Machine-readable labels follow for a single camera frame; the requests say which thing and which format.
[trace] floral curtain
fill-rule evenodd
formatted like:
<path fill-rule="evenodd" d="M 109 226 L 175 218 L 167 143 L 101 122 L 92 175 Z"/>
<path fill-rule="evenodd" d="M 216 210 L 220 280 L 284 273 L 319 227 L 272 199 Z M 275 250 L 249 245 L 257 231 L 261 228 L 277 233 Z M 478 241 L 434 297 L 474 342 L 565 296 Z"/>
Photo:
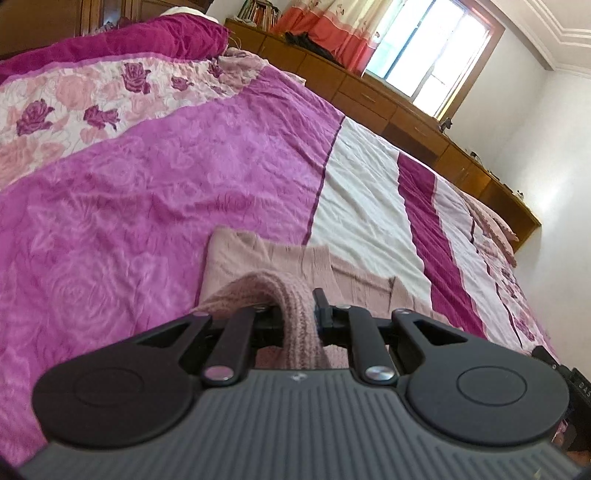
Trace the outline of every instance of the floral curtain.
<path fill-rule="evenodd" d="M 406 0 L 293 0 L 274 33 L 308 33 L 350 72 L 361 75 Z"/>

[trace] bed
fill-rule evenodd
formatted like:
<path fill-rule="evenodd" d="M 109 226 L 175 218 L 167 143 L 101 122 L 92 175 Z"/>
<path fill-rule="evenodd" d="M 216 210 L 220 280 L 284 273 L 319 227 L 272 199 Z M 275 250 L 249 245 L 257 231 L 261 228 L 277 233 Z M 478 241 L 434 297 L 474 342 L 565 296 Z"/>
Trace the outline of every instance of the bed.
<path fill-rule="evenodd" d="M 445 179 L 182 13 L 0 64 L 0 455 L 44 444 L 58 362 L 199 298 L 228 225 L 326 244 L 464 331 L 550 348 L 508 260 Z"/>

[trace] pink sweater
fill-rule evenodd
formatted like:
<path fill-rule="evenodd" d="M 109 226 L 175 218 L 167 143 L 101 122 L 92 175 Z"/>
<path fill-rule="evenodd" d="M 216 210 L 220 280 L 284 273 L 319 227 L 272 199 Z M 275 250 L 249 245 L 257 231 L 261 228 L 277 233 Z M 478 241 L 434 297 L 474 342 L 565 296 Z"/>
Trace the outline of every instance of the pink sweater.
<path fill-rule="evenodd" d="M 389 318 L 392 310 L 408 308 L 448 324 L 396 277 L 382 278 L 360 270 L 331 255 L 328 247 L 282 245 L 226 227 L 218 227 L 209 241 L 196 310 L 221 318 L 243 306 L 277 304 L 285 321 L 284 347 L 259 351 L 258 367 L 347 367 L 344 349 L 320 344 L 313 313 L 314 288 L 322 288 L 332 305 L 357 305 L 374 317 Z"/>

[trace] ribbed gray surface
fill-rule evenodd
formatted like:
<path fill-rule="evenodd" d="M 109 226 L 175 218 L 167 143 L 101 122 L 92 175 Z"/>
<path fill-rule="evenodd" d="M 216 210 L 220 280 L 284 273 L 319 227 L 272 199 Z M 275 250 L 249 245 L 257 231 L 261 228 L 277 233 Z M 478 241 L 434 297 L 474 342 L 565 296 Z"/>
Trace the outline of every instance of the ribbed gray surface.
<path fill-rule="evenodd" d="M 251 371 L 208 390 L 171 432 L 111 452 L 50 445 L 30 480 L 570 479 L 578 468 L 550 445 L 463 449 L 416 425 L 393 391 L 348 370 Z"/>

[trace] bookshelf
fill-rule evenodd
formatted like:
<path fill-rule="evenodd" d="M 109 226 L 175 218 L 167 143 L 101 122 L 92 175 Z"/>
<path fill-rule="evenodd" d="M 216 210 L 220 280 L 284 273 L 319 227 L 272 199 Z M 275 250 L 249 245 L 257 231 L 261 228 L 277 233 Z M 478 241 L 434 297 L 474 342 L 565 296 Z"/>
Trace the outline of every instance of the bookshelf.
<path fill-rule="evenodd" d="M 279 19 L 279 9 L 267 0 L 246 0 L 238 18 L 250 20 L 257 28 L 268 32 Z"/>

